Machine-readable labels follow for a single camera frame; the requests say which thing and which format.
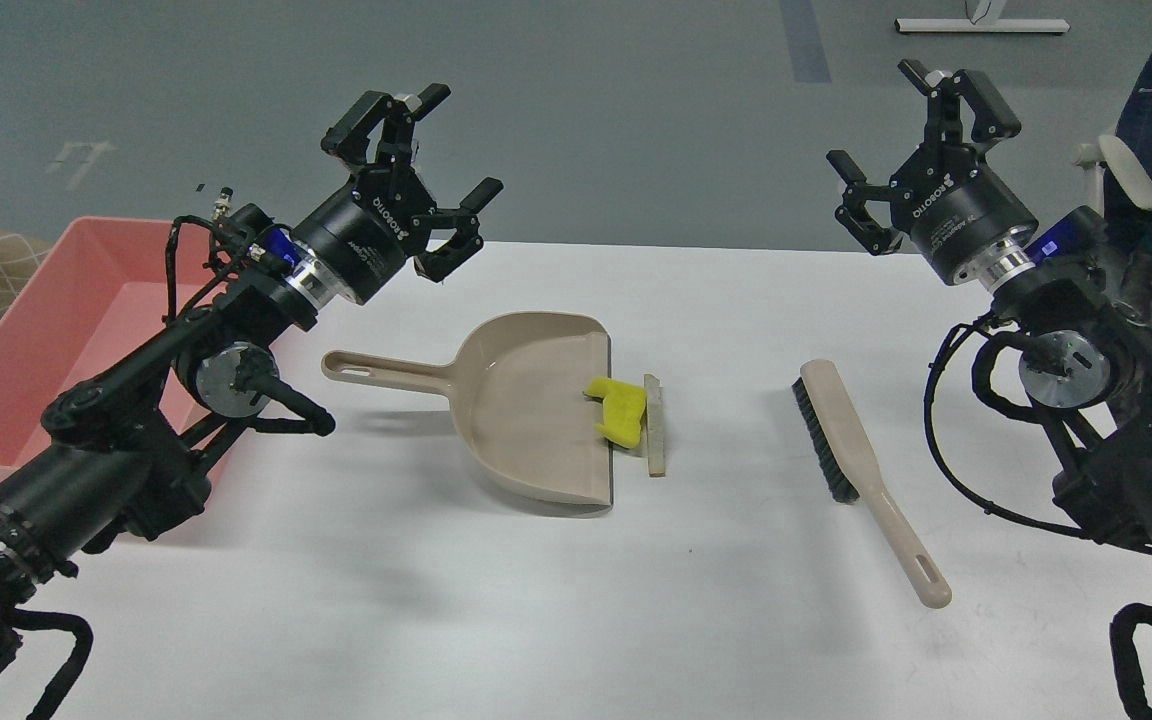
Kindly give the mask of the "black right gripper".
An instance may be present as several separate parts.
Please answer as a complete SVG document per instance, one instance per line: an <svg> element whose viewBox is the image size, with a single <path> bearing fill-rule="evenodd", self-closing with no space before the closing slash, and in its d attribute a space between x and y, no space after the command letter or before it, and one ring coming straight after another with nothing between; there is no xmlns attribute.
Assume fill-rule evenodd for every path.
<svg viewBox="0 0 1152 720"><path fill-rule="evenodd" d="M849 152L827 161L844 182L835 219L870 255L890 255L908 236L945 285L972 278L967 266L996 242L1024 243L1038 220L987 167L987 152L1021 132L1021 120L982 70L932 70L902 59L902 76L925 97L923 141L887 184L872 184ZM869 213L887 202L893 225Z"/></svg>

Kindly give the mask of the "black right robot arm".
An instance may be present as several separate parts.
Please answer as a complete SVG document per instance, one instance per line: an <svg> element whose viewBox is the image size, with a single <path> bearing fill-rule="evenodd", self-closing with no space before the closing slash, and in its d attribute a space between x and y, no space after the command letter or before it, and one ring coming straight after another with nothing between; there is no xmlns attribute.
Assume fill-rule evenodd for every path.
<svg viewBox="0 0 1152 720"><path fill-rule="evenodd" d="M1039 234L1037 219L988 167L987 152L1021 131L986 73L899 69L925 100L922 141L882 184L844 150L829 164L844 182L836 220L869 253L914 243L940 281L980 282L991 309L948 334L931 365L924 406L955 347L980 333L973 395L1011 420L1038 425L1060 462L1053 503L1069 525L1047 532L1152 555L1152 329L1111 295L1102 218L1087 206ZM1152 719L1135 646L1152 606L1111 621L1111 655L1126 717Z"/></svg>

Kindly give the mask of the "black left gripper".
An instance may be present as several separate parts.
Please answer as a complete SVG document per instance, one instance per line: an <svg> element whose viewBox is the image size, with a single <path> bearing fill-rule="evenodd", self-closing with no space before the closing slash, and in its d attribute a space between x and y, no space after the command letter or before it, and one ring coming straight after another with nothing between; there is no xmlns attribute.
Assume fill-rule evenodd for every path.
<svg viewBox="0 0 1152 720"><path fill-rule="evenodd" d="M353 304L366 304L414 253L416 273L442 283L483 249L479 214L503 182L483 179L457 209L435 209L412 167L415 126L449 96L448 85L417 94L367 91L324 132L321 150L348 179L293 228L293 241L338 278L339 295ZM430 250L433 232L452 234Z"/></svg>

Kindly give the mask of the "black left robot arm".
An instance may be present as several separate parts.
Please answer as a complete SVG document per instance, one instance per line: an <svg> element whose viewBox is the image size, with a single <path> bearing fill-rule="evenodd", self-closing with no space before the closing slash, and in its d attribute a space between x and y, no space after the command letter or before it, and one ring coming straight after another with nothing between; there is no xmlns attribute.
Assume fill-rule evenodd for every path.
<svg viewBox="0 0 1152 720"><path fill-rule="evenodd" d="M210 218L174 219L160 332L41 411L50 446L0 483L0 674L22 632L74 639L33 719L55 715L93 647L83 617L26 609L37 589L74 577L78 552L124 532L154 541L200 515L210 471L247 430L329 435L334 416L280 377L276 338L314 327L335 297L365 304L407 263L439 282L482 249L502 182L442 209L414 168L415 129L449 94L362 94L321 141L347 181L297 225L230 209L229 190Z"/></svg>

